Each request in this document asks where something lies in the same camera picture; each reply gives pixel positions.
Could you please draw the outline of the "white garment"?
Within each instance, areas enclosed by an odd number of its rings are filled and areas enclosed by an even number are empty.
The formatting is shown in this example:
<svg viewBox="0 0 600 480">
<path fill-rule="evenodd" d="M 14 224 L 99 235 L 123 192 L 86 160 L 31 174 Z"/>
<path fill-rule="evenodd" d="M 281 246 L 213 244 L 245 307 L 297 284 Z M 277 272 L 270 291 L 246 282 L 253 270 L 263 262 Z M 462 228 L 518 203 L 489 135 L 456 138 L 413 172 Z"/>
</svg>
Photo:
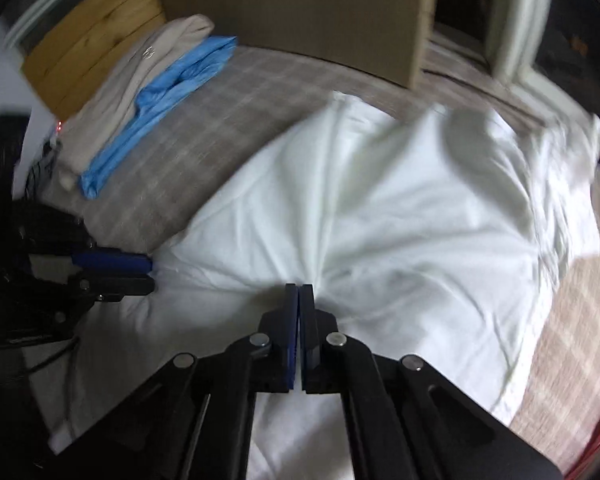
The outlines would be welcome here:
<svg viewBox="0 0 600 480">
<path fill-rule="evenodd" d="M 399 122 L 355 96 L 262 148 L 81 327 L 50 479 L 557 479 L 510 430 L 600 251 L 600 118 Z"/>
</svg>

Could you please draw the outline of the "beige folded garment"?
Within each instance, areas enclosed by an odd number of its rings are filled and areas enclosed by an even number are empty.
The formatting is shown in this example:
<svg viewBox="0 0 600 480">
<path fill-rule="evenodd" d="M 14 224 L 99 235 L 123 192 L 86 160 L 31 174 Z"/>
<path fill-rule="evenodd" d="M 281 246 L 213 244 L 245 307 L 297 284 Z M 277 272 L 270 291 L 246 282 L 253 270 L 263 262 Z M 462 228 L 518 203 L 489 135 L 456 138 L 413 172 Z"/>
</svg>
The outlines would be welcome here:
<svg viewBox="0 0 600 480">
<path fill-rule="evenodd" d="M 62 188 L 76 188 L 95 156 L 131 120 L 140 90 L 198 47 L 213 29 L 210 18 L 202 14 L 178 18 L 138 40 L 122 56 L 94 96 L 62 127 L 57 159 Z"/>
</svg>

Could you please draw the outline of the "wooden headboard panel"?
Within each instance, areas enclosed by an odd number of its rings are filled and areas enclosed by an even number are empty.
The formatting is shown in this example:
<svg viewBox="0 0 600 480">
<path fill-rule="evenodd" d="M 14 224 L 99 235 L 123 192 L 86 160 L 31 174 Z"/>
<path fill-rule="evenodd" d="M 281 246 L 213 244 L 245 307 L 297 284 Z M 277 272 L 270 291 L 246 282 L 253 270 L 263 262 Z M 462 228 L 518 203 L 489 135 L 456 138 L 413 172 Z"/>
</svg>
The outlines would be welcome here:
<svg viewBox="0 0 600 480">
<path fill-rule="evenodd" d="M 66 120 L 138 40 L 165 22 L 160 0 L 84 0 L 24 58 L 23 75 L 50 112 Z"/>
</svg>

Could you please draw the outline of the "blue folded garment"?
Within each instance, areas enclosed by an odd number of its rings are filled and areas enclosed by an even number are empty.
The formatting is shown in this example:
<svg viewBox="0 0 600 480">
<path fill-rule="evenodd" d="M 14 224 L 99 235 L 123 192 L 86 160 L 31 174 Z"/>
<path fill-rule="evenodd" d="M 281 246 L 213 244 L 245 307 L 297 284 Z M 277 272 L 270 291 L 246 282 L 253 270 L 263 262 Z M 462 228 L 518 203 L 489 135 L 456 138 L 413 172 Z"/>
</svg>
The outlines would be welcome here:
<svg viewBox="0 0 600 480">
<path fill-rule="evenodd" d="M 79 177 L 79 188 L 94 200 L 132 149 L 190 94 L 215 77 L 233 56 L 235 36 L 210 36 L 190 49 L 140 89 L 134 115 L 114 140 L 102 148 Z"/>
</svg>

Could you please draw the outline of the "plaid bed blanket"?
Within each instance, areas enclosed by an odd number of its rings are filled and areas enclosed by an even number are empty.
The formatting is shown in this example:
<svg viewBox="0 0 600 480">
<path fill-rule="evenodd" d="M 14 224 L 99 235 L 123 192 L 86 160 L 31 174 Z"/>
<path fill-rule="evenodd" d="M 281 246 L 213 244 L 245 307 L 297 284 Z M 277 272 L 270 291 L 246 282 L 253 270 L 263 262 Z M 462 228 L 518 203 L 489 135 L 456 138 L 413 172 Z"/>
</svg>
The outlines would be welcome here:
<svg viewBox="0 0 600 480">
<path fill-rule="evenodd" d="M 82 434 L 175 353 L 254 330 L 288 283 L 375 353 L 415 353 L 570 471 L 600 431 L 600 123 L 495 101 L 432 47 L 415 90 L 240 47 L 99 196 L 44 200 L 154 259 L 80 326 Z"/>
</svg>

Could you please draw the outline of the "brown cardboard box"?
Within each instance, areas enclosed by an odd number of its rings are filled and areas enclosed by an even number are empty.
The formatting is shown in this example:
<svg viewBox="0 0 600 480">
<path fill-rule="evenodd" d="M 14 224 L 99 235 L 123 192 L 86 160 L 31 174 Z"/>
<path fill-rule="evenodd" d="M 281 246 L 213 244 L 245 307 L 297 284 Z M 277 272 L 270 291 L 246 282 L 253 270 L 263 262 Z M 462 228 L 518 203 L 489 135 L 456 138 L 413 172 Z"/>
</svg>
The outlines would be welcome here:
<svg viewBox="0 0 600 480">
<path fill-rule="evenodd" d="M 161 0 L 168 18 L 204 14 L 242 44 L 292 52 L 415 87 L 436 0 Z"/>
</svg>

